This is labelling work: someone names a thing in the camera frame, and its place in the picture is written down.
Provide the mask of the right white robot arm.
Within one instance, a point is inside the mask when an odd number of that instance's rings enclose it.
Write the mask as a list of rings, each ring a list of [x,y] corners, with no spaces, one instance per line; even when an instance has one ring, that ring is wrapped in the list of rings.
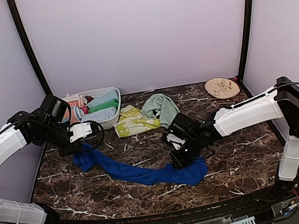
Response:
[[[283,76],[276,85],[265,92],[230,107],[208,113],[197,121],[178,113],[164,141],[174,146],[171,152],[173,167],[188,166],[200,156],[203,148],[225,136],[269,120],[284,118],[289,134],[280,160],[276,185],[271,188],[271,197],[278,202],[286,199],[292,191],[292,182],[299,168],[299,84]]]

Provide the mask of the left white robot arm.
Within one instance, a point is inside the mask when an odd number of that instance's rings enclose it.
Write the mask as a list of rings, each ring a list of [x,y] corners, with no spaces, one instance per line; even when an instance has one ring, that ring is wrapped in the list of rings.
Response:
[[[80,148],[79,140],[91,129],[80,123],[71,125],[62,119],[70,112],[64,100],[47,95],[33,112],[20,111],[13,115],[0,130],[0,166],[13,154],[29,144],[41,147],[44,143],[58,146],[67,155]],[[0,222],[13,224],[64,224],[49,217],[49,209],[0,198]]]

